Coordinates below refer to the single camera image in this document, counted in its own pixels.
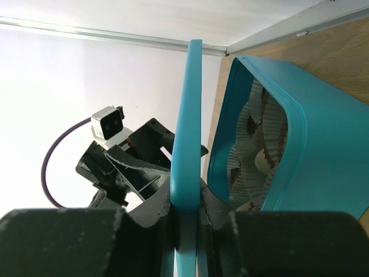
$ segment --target teal container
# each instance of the teal container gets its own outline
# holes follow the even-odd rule
[[[253,78],[287,115],[288,137],[263,211],[343,211],[369,206],[369,106],[290,62],[236,57],[208,169],[208,186],[228,201],[227,158]]]

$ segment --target white wall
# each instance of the white wall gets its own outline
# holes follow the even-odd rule
[[[229,46],[323,1],[3,0],[0,16]]]
[[[52,207],[40,167],[68,127],[108,105],[123,105],[136,130],[152,117],[175,131],[186,53],[0,29],[0,217],[14,208]],[[204,56],[202,143],[207,144],[220,58]],[[92,141],[85,126],[50,160],[51,194],[85,207],[96,189],[74,168]]]

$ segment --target white backdrop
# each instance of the white backdrop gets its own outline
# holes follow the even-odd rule
[[[204,145],[220,60],[203,59]],[[52,207],[40,184],[45,153],[67,128],[105,106],[122,105],[132,130],[156,117],[175,131],[185,63],[181,52],[0,29],[0,217],[14,208]],[[91,141],[84,126],[50,160],[47,182],[62,205],[86,207],[95,194],[74,169]]]

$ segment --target wooden table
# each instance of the wooden table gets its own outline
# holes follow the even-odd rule
[[[369,18],[247,50],[237,53],[237,55],[255,55],[290,61],[360,101],[369,104]],[[230,55],[224,57],[221,61],[208,149],[213,146],[229,68],[233,58],[234,56]],[[206,180],[208,173],[209,157],[210,155],[207,155],[205,161],[204,180]],[[360,222],[369,235],[369,209],[360,218]]]

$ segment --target blue bin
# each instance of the blue bin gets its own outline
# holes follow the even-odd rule
[[[263,211],[343,211],[369,206],[369,106],[290,62],[239,56],[214,137],[208,186],[228,201],[227,157],[256,78],[285,110],[285,151]]]

